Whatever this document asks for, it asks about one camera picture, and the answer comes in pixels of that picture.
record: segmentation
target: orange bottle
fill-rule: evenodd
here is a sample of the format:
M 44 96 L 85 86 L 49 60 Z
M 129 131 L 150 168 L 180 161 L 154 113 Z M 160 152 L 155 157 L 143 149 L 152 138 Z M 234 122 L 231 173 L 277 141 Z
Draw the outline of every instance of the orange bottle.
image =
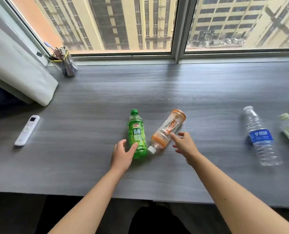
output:
M 170 133 L 186 120 L 186 115 L 179 109 L 174 109 L 163 125 L 152 135 L 152 145 L 148 148 L 151 154 L 164 149 L 170 141 Z

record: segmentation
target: apartment building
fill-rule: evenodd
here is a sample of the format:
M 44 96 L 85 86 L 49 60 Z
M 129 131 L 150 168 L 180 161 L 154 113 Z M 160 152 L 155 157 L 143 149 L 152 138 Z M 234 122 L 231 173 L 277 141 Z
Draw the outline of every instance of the apartment building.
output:
M 270 0 L 197 0 L 188 43 L 247 37 Z
M 171 48 L 177 0 L 34 0 L 69 50 Z
M 289 0 L 272 0 L 267 5 L 245 45 L 289 48 Z

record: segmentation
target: gray desk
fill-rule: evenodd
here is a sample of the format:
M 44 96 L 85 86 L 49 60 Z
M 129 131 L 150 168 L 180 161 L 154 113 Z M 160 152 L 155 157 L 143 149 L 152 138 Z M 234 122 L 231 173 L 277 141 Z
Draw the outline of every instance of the gray desk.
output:
M 113 146 L 127 137 L 130 110 L 144 119 L 147 141 L 179 108 L 199 150 L 268 205 L 289 207 L 289 141 L 276 125 L 289 113 L 289 62 L 82 66 L 49 106 L 0 112 L 0 192 L 84 196 L 109 168 Z M 262 167 L 247 140 L 242 109 L 254 106 L 284 163 Z M 28 143 L 13 143 L 32 114 L 42 118 Z M 114 197 L 213 202 L 183 156 L 168 146 L 134 161 Z

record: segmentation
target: bottle cap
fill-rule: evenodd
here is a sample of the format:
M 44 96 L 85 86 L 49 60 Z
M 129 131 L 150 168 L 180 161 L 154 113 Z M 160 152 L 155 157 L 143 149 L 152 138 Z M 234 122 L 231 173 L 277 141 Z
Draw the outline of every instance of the bottle cap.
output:
M 283 114 L 281 114 L 281 115 L 279 116 L 279 119 L 280 119 L 280 120 L 284 120 L 284 119 L 287 119 L 288 117 L 289 117 L 289 114 L 283 113 Z
M 248 110 L 248 109 L 253 109 L 253 107 L 252 107 L 252 106 L 247 106 L 247 107 L 245 107 L 243 110 L 246 111 L 246 110 Z
M 151 154 L 155 154 L 156 149 L 153 148 L 152 146 L 150 146 L 150 147 L 148 148 L 148 151 L 149 151 Z
M 137 109 L 132 109 L 131 110 L 131 115 L 138 115 L 138 110 Z

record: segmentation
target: hand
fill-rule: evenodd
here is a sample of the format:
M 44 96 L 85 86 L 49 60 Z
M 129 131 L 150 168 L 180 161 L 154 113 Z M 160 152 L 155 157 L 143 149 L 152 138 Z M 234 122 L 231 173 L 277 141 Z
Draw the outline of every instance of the hand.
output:
M 119 141 L 115 146 L 111 158 L 111 169 L 125 173 L 131 161 L 133 160 L 134 153 L 138 148 L 138 143 L 134 143 L 128 152 L 125 152 L 124 145 L 126 139 Z
M 186 158 L 187 163 L 192 166 L 199 151 L 188 132 L 178 132 L 178 135 L 183 136 L 183 138 L 170 133 L 171 139 L 175 142 L 173 144 L 173 147 L 176 148 L 175 152 L 181 153 Z

